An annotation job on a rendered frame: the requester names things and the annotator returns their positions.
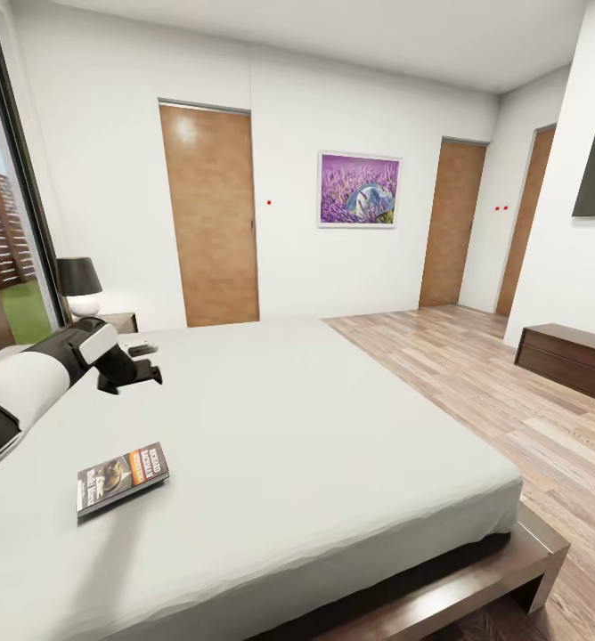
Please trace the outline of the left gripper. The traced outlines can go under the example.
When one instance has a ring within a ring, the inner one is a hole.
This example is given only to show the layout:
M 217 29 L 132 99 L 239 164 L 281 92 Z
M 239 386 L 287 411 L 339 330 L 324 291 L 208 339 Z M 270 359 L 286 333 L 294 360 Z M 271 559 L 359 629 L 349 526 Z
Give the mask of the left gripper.
M 99 372 L 97 382 L 97 389 L 99 389 L 99 391 L 106 391 L 106 393 L 118 396 L 118 388 L 123 385 L 137 384 L 138 382 L 145 382 L 145 380 L 152 381 L 152 379 L 155 379 L 155 382 L 158 384 L 163 384 L 163 377 L 161 376 L 159 366 L 152 366 L 150 359 L 133 361 L 133 358 L 129 356 L 130 354 L 126 354 L 126 361 L 120 369 L 112 373 Z

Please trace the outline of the hardback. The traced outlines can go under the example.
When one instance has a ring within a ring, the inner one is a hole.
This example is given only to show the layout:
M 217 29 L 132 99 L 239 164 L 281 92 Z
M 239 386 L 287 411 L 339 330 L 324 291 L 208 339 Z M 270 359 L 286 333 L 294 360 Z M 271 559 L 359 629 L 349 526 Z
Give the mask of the hardback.
M 129 452 L 77 474 L 78 518 L 170 477 L 160 442 Z

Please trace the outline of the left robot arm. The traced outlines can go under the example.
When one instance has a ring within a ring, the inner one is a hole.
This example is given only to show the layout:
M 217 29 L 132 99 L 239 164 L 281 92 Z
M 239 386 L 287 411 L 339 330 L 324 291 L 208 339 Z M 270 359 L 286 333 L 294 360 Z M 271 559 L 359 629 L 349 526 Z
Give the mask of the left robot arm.
M 133 361 L 158 351 L 150 339 L 119 345 L 112 323 L 85 318 L 1 361 L 0 463 L 93 366 L 99 371 L 97 389 L 115 396 L 123 385 L 152 379 L 162 385 L 159 366 L 150 359 Z

